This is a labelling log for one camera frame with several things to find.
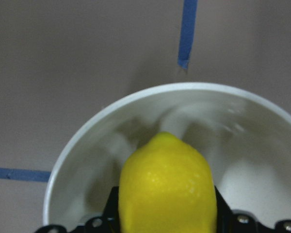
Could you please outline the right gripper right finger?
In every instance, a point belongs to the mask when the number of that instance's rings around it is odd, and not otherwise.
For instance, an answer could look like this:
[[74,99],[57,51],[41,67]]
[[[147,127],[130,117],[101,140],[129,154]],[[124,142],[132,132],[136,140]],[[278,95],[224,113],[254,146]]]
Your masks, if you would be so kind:
[[250,212],[232,210],[219,190],[215,192],[218,233],[291,233],[291,219],[279,220],[273,227],[267,227]]

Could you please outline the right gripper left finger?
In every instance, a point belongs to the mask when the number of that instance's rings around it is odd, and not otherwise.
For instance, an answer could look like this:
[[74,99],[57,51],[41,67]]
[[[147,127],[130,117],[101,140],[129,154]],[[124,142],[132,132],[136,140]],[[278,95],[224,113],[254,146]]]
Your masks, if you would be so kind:
[[101,216],[87,219],[86,222],[78,224],[70,233],[120,233],[118,191],[118,186],[111,189]]

